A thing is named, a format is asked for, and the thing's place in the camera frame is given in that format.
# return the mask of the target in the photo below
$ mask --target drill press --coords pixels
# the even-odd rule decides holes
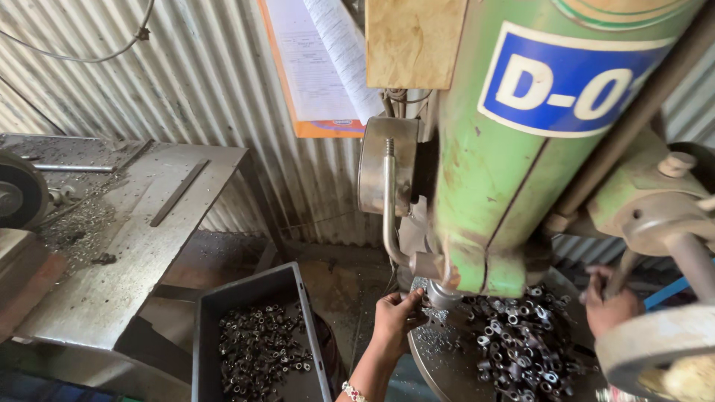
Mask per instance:
[[[373,117],[365,130],[359,204],[383,214],[388,254],[428,278],[431,303],[449,309],[465,296],[521,297],[544,278],[558,233],[619,236],[632,258],[607,295],[638,255],[672,255],[707,303],[713,202],[689,173],[694,158],[669,152],[647,122],[713,42],[714,15],[703,1],[470,2],[451,89],[430,99],[437,129]],[[438,162],[426,162],[436,148]],[[421,195],[424,247],[407,255],[395,217],[410,216]],[[623,338],[631,323],[598,342],[609,382],[654,397],[642,373],[715,350],[704,321],[669,328],[693,343],[662,345],[659,314],[676,313],[634,320],[651,330],[643,347]]]

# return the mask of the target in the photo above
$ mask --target wrist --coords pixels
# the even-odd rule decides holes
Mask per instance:
[[[365,355],[370,356],[374,361],[385,367],[394,368],[398,364],[402,353],[398,346],[390,346],[388,343],[371,340]]]

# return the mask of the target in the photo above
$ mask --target green drill press column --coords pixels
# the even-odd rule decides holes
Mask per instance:
[[[641,16],[598,7],[606,3],[470,1],[452,89],[440,94],[433,228],[447,260],[443,286],[521,296],[523,245],[604,135],[529,134],[478,112],[503,21],[570,38],[655,41],[681,34],[701,4],[680,1],[677,8],[659,9],[653,2],[632,1],[629,6],[640,6]]]

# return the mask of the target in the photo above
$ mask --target blue label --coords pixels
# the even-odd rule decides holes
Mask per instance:
[[[672,43],[576,39],[504,21],[477,109],[531,134],[600,134],[633,100]]]

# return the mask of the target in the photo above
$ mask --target metal table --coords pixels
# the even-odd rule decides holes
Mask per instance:
[[[27,315],[16,336],[117,353],[190,383],[191,355],[138,314],[162,288],[162,277],[236,170],[261,207],[273,250],[287,259],[248,149],[127,142],[124,149],[110,152],[97,139],[4,134],[2,141],[15,153],[31,149],[41,163],[120,167],[113,175],[45,175],[50,187],[90,182],[101,189],[41,228],[48,246],[66,255],[69,269]],[[183,196],[158,226],[150,227],[165,200],[203,159],[209,162]],[[72,230],[82,230],[84,236],[67,245],[62,238]],[[100,253],[114,254],[117,261],[92,265],[90,260]]]
[[[415,278],[413,288],[426,286],[426,279]],[[566,306],[566,312],[578,323],[572,325],[574,342],[593,349],[593,336],[586,322],[586,311],[578,304],[576,287],[562,274],[551,268],[544,283],[557,295],[569,295],[573,300]],[[476,349],[464,353],[448,351],[447,342],[454,342],[458,336],[455,328],[446,326],[444,331],[436,331],[430,325],[423,325],[410,331],[408,340],[415,363],[432,391],[444,402],[473,402],[494,400],[494,385],[477,379],[477,363],[483,360]],[[588,364],[585,356],[579,356]],[[594,391],[606,386],[606,379],[600,372],[591,371],[574,381],[574,395],[564,397],[565,401],[595,401]]]

